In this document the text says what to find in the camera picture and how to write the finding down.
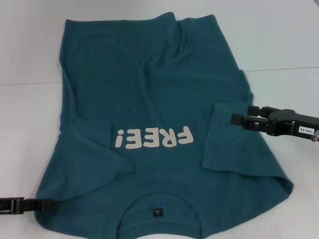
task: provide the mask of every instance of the neckline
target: neckline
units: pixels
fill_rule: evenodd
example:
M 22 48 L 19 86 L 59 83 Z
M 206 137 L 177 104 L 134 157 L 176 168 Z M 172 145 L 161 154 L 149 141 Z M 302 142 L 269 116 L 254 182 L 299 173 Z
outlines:
M 207 208 L 204 206 L 204 203 L 201 201 L 200 197 L 195 195 L 193 192 L 189 191 L 182 184 L 171 182 L 171 181 L 148 181 L 148 182 L 138 182 L 134 184 L 135 186 L 127 191 L 126 197 L 118 202 L 116 207 L 113 209 L 113 212 L 108 215 L 108 219 L 106 220 L 104 229 L 102 231 L 102 239 L 122 239 L 118 235 L 118 226 L 121 222 L 122 217 L 128 208 L 136 202 L 138 199 L 152 193 L 171 193 L 183 198 L 187 201 L 192 208 L 196 211 L 197 216 L 201 223 L 200 228 L 200 239 L 209 236 L 212 231 L 212 225 L 209 225 L 208 222 L 211 222 L 210 215 L 208 214 Z M 163 230 L 156 230 L 154 228 L 154 232 L 150 232 L 149 228 L 146 230 L 145 234 L 139 235 L 146 236 L 150 234 L 175 234 L 180 236 L 193 237 L 194 233 L 190 231 L 190 228 L 179 226 L 180 230 L 176 228 L 169 227 L 169 223 L 167 223 L 167 232 Z

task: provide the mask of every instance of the white background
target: white background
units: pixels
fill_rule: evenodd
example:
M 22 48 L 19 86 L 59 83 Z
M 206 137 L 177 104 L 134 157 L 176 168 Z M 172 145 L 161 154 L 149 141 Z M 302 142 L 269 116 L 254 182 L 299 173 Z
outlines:
M 254 104 L 319 117 L 319 7 L 313 0 L 1 0 L 0 197 L 34 197 L 58 135 L 65 20 L 214 14 Z M 210 239 L 319 238 L 319 143 L 263 134 L 295 184 L 269 212 Z M 71 239 L 33 213 L 0 216 L 2 239 Z M 152 235 L 144 239 L 183 239 Z

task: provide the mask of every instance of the teal t-shirt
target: teal t-shirt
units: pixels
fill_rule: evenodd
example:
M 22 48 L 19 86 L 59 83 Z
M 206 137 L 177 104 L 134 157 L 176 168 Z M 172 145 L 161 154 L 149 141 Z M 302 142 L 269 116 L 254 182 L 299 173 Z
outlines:
M 58 142 L 38 198 L 45 228 L 89 239 L 202 239 L 285 200 L 258 132 L 231 125 L 253 94 L 214 16 L 67 20 Z

